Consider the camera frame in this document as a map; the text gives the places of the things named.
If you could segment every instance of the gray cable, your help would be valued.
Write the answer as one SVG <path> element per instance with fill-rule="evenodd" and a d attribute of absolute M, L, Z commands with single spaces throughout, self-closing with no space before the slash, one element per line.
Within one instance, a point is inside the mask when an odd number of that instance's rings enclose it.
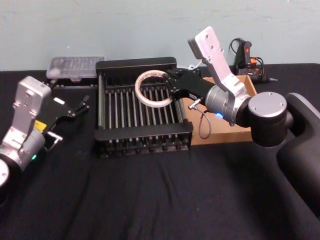
<path fill-rule="evenodd" d="M 198 112 L 200 112 L 202 114 L 201 117 L 200 117 L 200 123 L 199 123 L 199 136 L 200 136 L 200 138 L 208 139 L 210 137 L 211 131 L 212 131 L 211 121 L 210 121 L 209 117 L 205 114 L 204 111 L 200 110 L 196 106 L 194 106 L 192 109 L 197 110 Z M 204 116 L 205 116 L 205 118 L 206 118 L 206 120 L 208 121 L 208 124 L 209 124 L 209 133 L 208 133 L 208 135 L 206 137 L 201 135 L 201 124 L 202 124 L 202 120 L 204 119 Z"/>

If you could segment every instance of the cardboard box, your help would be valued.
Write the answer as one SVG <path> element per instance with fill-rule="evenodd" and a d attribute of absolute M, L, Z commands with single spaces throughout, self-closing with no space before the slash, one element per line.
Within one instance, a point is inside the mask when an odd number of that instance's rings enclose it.
<path fill-rule="evenodd" d="M 248 76 L 237 76 L 241 82 L 244 83 L 248 94 L 250 96 L 254 96 L 257 94 L 256 89 L 251 82 L 250 77 Z M 212 77 L 205 77 L 207 81 L 214 83 Z M 199 124 L 201 113 L 196 110 L 189 110 L 188 106 L 193 102 L 193 100 L 189 98 L 183 99 L 184 110 L 186 117 L 193 124 L 193 133 L 192 133 L 192 142 L 191 145 L 204 145 L 204 144 L 218 144 L 218 143 L 231 143 L 231 142 L 248 142 L 252 141 L 251 138 L 251 129 L 243 128 L 238 125 L 230 126 L 227 121 L 224 119 L 219 119 L 213 113 L 207 113 L 211 121 L 211 135 L 207 139 L 202 139 L 199 135 Z M 197 106 L 202 111 L 206 110 L 205 106 L 198 105 Z M 209 124 L 206 118 L 204 117 L 201 125 L 201 133 L 203 136 L 206 136 L 209 133 Z"/>

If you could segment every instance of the metal bracket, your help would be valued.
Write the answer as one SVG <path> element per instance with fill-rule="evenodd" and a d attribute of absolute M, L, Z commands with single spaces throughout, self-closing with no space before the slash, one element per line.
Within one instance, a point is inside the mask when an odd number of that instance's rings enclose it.
<path fill-rule="evenodd" d="M 224 57 L 224 50 L 220 48 L 218 38 L 211 26 L 190 38 L 188 43 L 197 59 L 207 66 L 215 84 L 228 92 L 228 102 L 225 119 L 234 125 L 237 112 L 236 98 L 243 98 L 247 94 L 245 85 L 230 71 Z"/>

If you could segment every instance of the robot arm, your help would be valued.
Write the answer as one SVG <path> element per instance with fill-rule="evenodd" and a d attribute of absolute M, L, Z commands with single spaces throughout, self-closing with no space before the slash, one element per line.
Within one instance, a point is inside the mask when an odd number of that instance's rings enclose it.
<path fill-rule="evenodd" d="M 52 98 L 51 92 L 49 86 L 31 76 L 18 83 L 12 124 L 0 144 L 0 204 L 14 191 L 22 172 L 44 147 L 45 135 L 55 138 L 54 145 L 63 139 L 51 132 L 56 123 L 72 120 L 89 109 L 87 96 L 80 107 L 72 109 L 61 99 Z"/>
<path fill-rule="evenodd" d="M 153 74 L 141 74 L 136 83 L 136 95 L 150 107 L 164 107 L 171 99 L 190 98 L 241 127 L 251 127 L 255 143 L 263 147 L 280 145 L 291 130 L 296 136 L 278 152 L 278 164 L 295 190 L 313 213 L 320 217 L 320 113 L 301 95 L 286 97 L 275 92 L 249 96 L 246 87 L 234 76 L 224 58 L 223 49 L 212 27 L 207 27 L 189 45 L 197 59 L 206 64 L 216 84 L 198 76 L 196 71 L 181 69 Z M 153 102 L 140 94 L 140 84 L 147 77 L 162 77 L 169 85 L 171 99 Z"/>

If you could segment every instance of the clear plastic box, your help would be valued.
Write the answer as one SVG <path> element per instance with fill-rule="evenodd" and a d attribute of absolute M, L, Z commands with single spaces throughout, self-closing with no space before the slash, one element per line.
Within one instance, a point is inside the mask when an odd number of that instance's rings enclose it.
<path fill-rule="evenodd" d="M 46 71 L 48 79 L 71 79 L 80 82 L 83 78 L 96 78 L 96 63 L 104 56 L 58 56 L 52 58 Z"/>

